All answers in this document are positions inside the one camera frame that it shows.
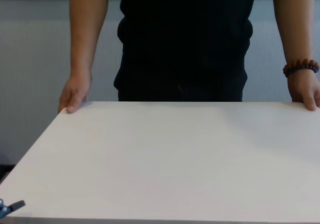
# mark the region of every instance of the white board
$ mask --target white board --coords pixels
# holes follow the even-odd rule
[[[320,223],[319,126],[292,103],[87,103],[0,185],[27,203],[4,224]]]

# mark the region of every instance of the clamp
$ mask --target clamp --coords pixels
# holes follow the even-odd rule
[[[23,200],[18,201],[12,205],[6,206],[4,201],[0,199],[0,219],[5,218],[7,215],[11,214],[12,212],[24,207],[26,204]]]

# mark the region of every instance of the man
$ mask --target man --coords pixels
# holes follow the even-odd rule
[[[314,0],[273,0],[287,63],[313,58]],[[254,0],[122,0],[120,101],[242,101]],[[78,109],[92,81],[108,0],[70,0],[71,74],[59,111]],[[288,77],[295,102],[320,107],[313,70]]]

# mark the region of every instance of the black t-shirt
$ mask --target black t-shirt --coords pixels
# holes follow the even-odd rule
[[[244,85],[254,0],[122,0],[115,86],[178,81]]]

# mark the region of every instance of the brown beaded bracelet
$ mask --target brown beaded bracelet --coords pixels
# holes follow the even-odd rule
[[[317,73],[319,71],[319,64],[314,60],[309,61],[308,59],[305,59],[303,61],[298,60],[296,62],[292,61],[290,64],[287,64],[284,67],[283,72],[284,72],[284,75],[288,78],[289,75],[302,69],[313,70],[315,73]]]

